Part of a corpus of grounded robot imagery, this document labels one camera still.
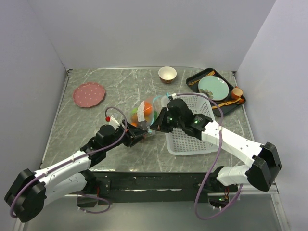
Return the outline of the orange tangerine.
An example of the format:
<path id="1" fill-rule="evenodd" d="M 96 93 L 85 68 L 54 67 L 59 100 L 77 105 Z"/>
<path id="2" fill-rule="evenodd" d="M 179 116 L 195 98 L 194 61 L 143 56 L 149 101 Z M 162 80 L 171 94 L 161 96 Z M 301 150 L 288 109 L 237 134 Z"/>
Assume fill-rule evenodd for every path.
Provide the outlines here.
<path id="1" fill-rule="evenodd" d="M 144 101 L 144 109 L 143 109 L 143 113 L 145 116 L 149 116 L 152 112 L 153 112 L 153 106 L 151 103 Z"/>
<path id="2" fill-rule="evenodd" d="M 134 113 L 131 116 L 131 125 L 137 127 L 137 125 L 138 125 L 138 115 L 137 115 L 137 113 Z"/>

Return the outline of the clear zip top bag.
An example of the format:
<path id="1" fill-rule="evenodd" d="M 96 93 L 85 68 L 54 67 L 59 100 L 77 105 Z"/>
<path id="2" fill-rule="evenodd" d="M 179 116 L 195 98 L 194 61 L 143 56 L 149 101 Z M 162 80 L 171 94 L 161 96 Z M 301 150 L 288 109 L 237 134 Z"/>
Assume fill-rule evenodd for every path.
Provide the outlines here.
<path id="1" fill-rule="evenodd" d="M 163 102 L 166 98 L 166 95 L 149 97 L 130 111 L 130 124 L 144 130 L 146 132 L 145 138 L 155 134 L 155 131 L 150 129 L 150 126 L 157 120 L 161 109 L 166 107 L 166 104 Z"/>

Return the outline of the green wrinkled fruit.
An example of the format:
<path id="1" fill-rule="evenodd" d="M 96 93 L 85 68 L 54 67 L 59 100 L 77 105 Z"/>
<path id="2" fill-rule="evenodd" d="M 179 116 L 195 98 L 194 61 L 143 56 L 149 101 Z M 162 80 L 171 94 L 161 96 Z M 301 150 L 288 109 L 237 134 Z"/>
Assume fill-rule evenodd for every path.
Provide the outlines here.
<path id="1" fill-rule="evenodd" d="M 132 110 L 131 110 L 131 114 L 134 114 L 134 113 L 136 113 L 138 111 L 138 108 L 137 107 L 135 107 L 135 108 L 133 108 Z"/>

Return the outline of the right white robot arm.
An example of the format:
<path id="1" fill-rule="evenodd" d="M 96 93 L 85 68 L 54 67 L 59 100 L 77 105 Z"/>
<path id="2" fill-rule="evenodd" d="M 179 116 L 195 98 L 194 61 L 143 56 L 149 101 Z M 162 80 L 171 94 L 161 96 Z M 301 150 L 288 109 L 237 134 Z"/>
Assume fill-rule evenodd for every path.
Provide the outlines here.
<path id="1" fill-rule="evenodd" d="M 186 135 L 214 144 L 240 159 L 243 165 L 222 167 L 215 172 L 210 185 L 217 192 L 233 184 L 250 184 L 267 192 L 282 168 L 274 144 L 248 140 L 204 114 L 194 114 L 182 99 L 171 100 L 163 107 L 150 128 L 164 133 L 180 129 Z"/>

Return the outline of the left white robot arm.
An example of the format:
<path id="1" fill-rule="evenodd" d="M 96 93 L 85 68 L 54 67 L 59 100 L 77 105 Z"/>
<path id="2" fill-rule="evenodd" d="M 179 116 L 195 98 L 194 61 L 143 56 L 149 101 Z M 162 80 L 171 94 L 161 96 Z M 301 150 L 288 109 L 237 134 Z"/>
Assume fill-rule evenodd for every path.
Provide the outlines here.
<path id="1" fill-rule="evenodd" d="M 107 151 L 123 144 L 132 147 L 146 131 L 130 123 L 107 124 L 76 153 L 52 166 L 21 171 L 4 197 L 10 215 L 21 222 L 36 217 L 51 202 L 71 193 L 88 194 L 100 189 L 90 168 L 106 158 Z"/>

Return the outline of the white plastic basket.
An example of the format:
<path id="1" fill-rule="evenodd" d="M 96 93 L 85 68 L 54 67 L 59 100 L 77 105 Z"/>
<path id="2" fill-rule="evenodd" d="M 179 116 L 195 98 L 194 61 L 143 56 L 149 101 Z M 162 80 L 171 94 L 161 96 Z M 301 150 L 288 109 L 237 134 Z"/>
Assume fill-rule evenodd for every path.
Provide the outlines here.
<path id="1" fill-rule="evenodd" d="M 212 106 L 209 100 L 203 98 L 203 94 L 184 94 L 179 96 L 194 114 L 204 114 L 215 120 Z M 168 151 L 173 155 L 198 155 L 217 152 L 218 146 L 209 142 L 201 141 L 195 137 L 188 136 L 181 129 L 173 129 L 172 133 L 166 133 Z"/>

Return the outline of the white ceramic bowl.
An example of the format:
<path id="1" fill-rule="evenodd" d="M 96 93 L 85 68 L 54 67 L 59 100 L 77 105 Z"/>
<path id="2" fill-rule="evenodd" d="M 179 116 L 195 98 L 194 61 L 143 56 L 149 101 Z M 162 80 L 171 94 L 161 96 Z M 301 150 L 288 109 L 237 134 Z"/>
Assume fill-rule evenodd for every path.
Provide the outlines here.
<path id="1" fill-rule="evenodd" d="M 164 66 L 159 69 L 158 75 L 163 83 L 170 84 L 177 76 L 177 71 L 170 66 Z"/>

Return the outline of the pink dotted plate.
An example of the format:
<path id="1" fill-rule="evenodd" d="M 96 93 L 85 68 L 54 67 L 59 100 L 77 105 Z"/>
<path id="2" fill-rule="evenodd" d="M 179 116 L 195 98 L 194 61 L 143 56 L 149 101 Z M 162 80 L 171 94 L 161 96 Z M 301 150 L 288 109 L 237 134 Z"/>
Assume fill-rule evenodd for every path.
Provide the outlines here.
<path id="1" fill-rule="evenodd" d="M 105 97 L 103 85 L 97 82 L 85 82 L 75 88 L 72 98 L 81 108 L 92 108 L 99 105 Z"/>

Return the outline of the light green plate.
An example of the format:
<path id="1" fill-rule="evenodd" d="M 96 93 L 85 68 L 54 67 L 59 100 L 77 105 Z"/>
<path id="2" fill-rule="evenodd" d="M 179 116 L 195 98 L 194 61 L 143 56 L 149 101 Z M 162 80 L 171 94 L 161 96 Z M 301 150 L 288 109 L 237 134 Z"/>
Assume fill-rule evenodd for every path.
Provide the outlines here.
<path id="1" fill-rule="evenodd" d="M 214 101 L 224 100 L 229 94 L 229 86 L 220 77 L 206 76 L 198 83 L 198 90 Z"/>

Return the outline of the black tray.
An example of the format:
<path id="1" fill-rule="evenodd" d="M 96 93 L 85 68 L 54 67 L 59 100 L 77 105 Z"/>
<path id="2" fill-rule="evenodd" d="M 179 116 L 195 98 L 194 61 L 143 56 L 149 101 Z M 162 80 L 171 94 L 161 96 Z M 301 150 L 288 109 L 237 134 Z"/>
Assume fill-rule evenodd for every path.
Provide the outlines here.
<path id="1" fill-rule="evenodd" d="M 216 73 L 213 75 L 213 76 L 216 76 L 216 77 L 220 77 L 222 78 L 224 81 L 226 81 L 226 83 L 228 84 L 229 86 L 229 94 L 228 96 L 224 99 L 224 100 L 221 100 L 221 101 L 230 101 L 232 100 L 231 98 L 231 91 L 234 87 L 236 86 L 233 86 L 225 77 L 223 77 L 221 74 L 218 73 L 218 71 L 216 71 L 215 69 L 213 69 Z M 188 86 L 193 92 L 196 92 L 196 93 L 200 93 L 199 90 L 198 90 L 198 83 L 194 84 L 193 86 Z M 241 103 L 245 103 L 246 99 L 245 97 L 242 95 L 241 97 L 242 99 L 244 99 L 244 101 Z M 227 115 L 229 114 L 230 112 L 234 111 L 236 108 L 238 108 L 241 104 L 237 104 L 237 103 L 234 103 L 234 104 L 231 104 L 231 105 L 227 105 L 227 106 L 222 106 L 220 107 L 223 114 L 224 115 Z"/>

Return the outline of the wooden chopsticks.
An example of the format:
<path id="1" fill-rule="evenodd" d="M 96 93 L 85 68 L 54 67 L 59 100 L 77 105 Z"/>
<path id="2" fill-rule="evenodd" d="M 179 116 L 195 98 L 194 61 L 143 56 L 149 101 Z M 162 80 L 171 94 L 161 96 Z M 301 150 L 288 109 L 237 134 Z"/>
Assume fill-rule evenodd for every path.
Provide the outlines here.
<path id="1" fill-rule="evenodd" d="M 216 72 L 212 70 L 203 70 L 188 79 L 186 79 L 186 84 L 188 86 L 193 86 L 194 84 L 198 83 L 202 78 L 207 77 L 207 76 L 213 76 Z"/>

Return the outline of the wooden spoon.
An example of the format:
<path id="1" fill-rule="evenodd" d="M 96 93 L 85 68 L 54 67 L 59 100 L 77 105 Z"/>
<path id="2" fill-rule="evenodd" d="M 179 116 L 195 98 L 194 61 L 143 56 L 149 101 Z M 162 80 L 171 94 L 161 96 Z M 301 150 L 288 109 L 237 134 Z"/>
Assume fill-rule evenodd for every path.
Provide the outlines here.
<path id="1" fill-rule="evenodd" d="M 230 101 L 220 101 L 220 102 L 216 102 L 216 104 L 218 105 L 218 107 L 222 107 L 222 106 L 227 106 L 227 105 L 231 105 L 234 103 L 237 104 L 241 104 L 244 101 L 244 99 L 242 99 L 241 97 L 238 99 L 232 99 Z"/>

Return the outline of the small brown cup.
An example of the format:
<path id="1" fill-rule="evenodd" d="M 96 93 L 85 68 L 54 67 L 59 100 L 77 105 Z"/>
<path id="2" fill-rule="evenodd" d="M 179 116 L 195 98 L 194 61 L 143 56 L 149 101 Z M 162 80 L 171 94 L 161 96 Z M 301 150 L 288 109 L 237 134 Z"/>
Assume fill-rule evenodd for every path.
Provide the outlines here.
<path id="1" fill-rule="evenodd" d="M 233 100 L 237 100 L 241 98 L 242 95 L 243 95 L 243 91 L 238 86 L 234 87 L 231 91 L 231 98 Z"/>

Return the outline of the black base frame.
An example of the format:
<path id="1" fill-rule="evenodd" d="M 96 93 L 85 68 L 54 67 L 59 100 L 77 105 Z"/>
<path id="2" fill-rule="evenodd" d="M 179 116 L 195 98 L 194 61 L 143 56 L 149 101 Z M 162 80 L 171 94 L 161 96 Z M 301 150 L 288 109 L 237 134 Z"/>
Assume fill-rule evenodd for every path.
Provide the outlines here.
<path id="1" fill-rule="evenodd" d="M 84 171 L 84 194 L 111 203 L 194 201 L 204 173 L 146 173 Z"/>

